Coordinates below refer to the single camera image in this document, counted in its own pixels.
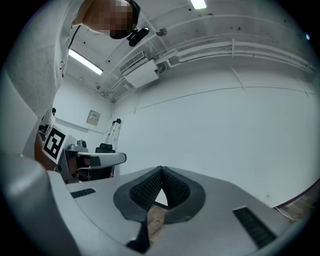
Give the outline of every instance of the framed sign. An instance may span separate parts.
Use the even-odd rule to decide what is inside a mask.
[[[93,126],[97,126],[99,122],[99,118],[100,118],[100,114],[98,112],[90,110],[86,123]]]

